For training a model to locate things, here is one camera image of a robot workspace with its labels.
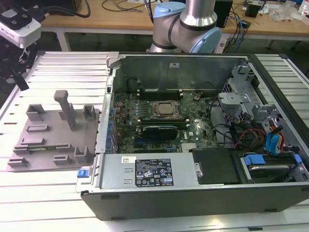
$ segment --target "screw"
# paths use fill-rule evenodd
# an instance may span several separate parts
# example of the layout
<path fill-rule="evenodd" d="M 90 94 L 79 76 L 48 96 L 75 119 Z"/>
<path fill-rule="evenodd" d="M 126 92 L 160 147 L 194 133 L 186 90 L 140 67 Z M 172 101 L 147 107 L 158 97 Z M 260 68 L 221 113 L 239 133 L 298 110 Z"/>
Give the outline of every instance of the screw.
<path fill-rule="evenodd" d="M 202 171 L 201 171 L 201 170 L 197 170 L 197 176 L 198 176 L 199 178 L 201 178 L 201 177 L 203 176 L 203 174 L 202 174 Z"/>

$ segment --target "cpu socket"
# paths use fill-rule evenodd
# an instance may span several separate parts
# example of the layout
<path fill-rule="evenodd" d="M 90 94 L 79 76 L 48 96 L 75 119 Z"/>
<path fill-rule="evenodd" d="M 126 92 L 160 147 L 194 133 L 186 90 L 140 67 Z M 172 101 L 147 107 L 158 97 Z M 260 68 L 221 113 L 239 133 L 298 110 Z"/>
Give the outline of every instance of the cpu socket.
<path fill-rule="evenodd" d="M 179 116 L 178 103 L 176 101 L 157 101 L 153 103 L 154 117 Z"/>

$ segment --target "blue cable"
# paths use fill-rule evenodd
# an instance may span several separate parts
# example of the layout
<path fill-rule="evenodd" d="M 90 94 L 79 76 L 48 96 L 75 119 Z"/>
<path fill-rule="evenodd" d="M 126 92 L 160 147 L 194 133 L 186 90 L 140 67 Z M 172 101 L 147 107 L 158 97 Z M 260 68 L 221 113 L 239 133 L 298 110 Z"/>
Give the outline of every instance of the blue cable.
<path fill-rule="evenodd" d="M 239 24 L 240 24 L 240 34 L 241 34 L 241 36 L 240 36 L 240 40 L 238 41 L 238 44 L 237 44 L 237 46 L 236 46 L 236 48 L 235 48 L 235 50 L 234 50 L 233 53 L 237 52 L 237 50 L 239 49 L 239 46 L 240 46 L 240 44 L 241 44 L 241 42 L 242 42 L 242 30 L 243 30 L 243 26 L 242 26 L 242 22 L 241 22 L 241 20 L 240 20 L 239 17 L 237 17 L 237 20 L 238 20 L 238 22 L 239 22 Z"/>

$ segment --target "blue latch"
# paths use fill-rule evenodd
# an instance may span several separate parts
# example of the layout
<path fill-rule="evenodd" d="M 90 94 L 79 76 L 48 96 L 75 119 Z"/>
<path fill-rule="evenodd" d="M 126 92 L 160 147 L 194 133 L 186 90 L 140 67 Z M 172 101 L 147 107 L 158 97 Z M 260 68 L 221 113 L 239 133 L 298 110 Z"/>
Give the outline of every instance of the blue latch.
<path fill-rule="evenodd" d="M 266 138 L 266 150 L 269 151 L 273 156 L 277 156 L 276 152 L 277 143 L 279 136 L 277 134 L 269 133 Z"/>
<path fill-rule="evenodd" d="M 247 155 L 243 159 L 247 165 L 265 164 L 263 156 L 259 154 Z"/>
<path fill-rule="evenodd" d="M 299 154 L 295 154 L 294 155 L 294 159 L 296 160 L 297 164 L 300 164 L 302 162 L 301 157 L 299 156 Z"/>
<path fill-rule="evenodd" d="M 89 170 L 80 169 L 77 171 L 77 178 L 88 178 Z"/>

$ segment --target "power supply label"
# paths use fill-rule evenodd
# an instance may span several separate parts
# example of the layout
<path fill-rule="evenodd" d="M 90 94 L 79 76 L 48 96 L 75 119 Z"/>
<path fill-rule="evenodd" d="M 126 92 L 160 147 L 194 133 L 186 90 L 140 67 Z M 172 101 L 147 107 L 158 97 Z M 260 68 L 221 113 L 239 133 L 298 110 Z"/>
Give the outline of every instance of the power supply label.
<path fill-rule="evenodd" d="M 170 159 L 135 160 L 135 185 L 137 187 L 173 186 Z"/>

